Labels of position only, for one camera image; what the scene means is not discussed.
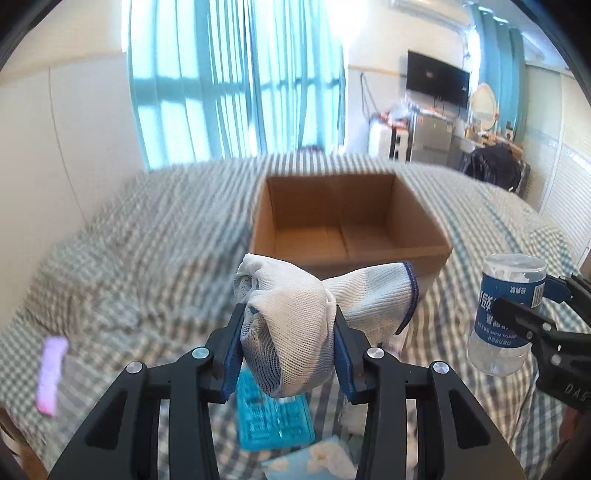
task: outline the air conditioner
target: air conditioner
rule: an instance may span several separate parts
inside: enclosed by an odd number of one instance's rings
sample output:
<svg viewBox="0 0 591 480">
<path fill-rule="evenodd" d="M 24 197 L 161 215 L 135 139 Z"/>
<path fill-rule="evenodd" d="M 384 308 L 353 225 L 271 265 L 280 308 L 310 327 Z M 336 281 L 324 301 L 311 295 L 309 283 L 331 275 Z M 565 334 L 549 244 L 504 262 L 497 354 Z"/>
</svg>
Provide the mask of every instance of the air conditioner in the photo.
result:
<svg viewBox="0 0 591 480">
<path fill-rule="evenodd" d="M 390 0 L 390 6 L 434 21 L 459 33 L 472 25 L 467 8 L 454 0 Z"/>
</svg>

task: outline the blue package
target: blue package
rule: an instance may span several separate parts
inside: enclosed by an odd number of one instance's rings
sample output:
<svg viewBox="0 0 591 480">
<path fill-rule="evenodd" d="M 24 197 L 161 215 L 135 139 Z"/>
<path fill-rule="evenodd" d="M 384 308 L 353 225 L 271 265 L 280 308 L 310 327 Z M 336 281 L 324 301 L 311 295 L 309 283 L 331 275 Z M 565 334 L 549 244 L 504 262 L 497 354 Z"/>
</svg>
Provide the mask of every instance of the blue package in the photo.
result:
<svg viewBox="0 0 591 480">
<path fill-rule="evenodd" d="M 271 398 L 243 368 L 236 388 L 238 439 L 243 450 L 290 448 L 315 440 L 305 395 Z"/>
</svg>

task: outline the blue curtain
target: blue curtain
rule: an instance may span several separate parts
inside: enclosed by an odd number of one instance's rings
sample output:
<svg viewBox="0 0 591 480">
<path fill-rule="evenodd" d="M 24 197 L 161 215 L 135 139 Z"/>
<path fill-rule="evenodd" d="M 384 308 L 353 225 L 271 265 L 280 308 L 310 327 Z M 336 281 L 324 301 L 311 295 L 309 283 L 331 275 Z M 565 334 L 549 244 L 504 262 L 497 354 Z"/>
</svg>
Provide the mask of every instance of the blue curtain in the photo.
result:
<svg viewBox="0 0 591 480">
<path fill-rule="evenodd" d="M 343 51 L 323 0 L 133 0 L 129 21 L 151 168 L 343 144 Z"/>
<path fill-rule="evenodd" d="M 487 83 L 499 103 L 499 123 L 507 121 L 515 140 L 523 142 L 527 111 L 527 78 L 521 32 L 494 19 L 494 14 L 472 5 L 472 16 L 480 37 L 479 83 Z"/>
</svg>

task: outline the blue bottle label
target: blue bottle label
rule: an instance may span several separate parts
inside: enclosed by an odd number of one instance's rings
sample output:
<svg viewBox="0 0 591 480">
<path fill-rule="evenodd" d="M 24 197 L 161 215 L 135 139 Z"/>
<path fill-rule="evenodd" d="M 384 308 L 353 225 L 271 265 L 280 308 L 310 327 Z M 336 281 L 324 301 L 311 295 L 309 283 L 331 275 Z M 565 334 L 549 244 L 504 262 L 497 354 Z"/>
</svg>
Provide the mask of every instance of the blue bottle label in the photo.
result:
<svg viewBox="0 0 591 480">
<path fill-rule="evenodd" d="M 527 340 L 517 336 L 513 330 L 495 320 L 491 312 L 492 304 L 495 299 L 503 298 L 534 309 L 542 302 L 544 282 L 545 280 L 516 283 L 497 280 L 483 274 L 474 324 L 476 334 L 486 343 L 502 348 L 518 348 L 528 343 Z"/>
</svg>

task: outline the round mirror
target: round mirror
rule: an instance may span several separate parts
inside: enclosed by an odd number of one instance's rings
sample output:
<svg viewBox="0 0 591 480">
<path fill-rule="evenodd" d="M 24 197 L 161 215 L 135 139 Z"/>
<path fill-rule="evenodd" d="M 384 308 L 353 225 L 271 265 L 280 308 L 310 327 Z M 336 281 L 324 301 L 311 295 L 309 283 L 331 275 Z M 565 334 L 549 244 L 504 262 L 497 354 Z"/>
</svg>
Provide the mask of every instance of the round mirror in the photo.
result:
<svg viewBox="0 0 591 480">
<path fill-rule="evenodd" d="M 470 100 L 472 118 L 480 122 L 481 130 L 490 130 L 495 125 L 499 114 L 495 94 L 486 83 L 481 83 Z"/>
</svg>

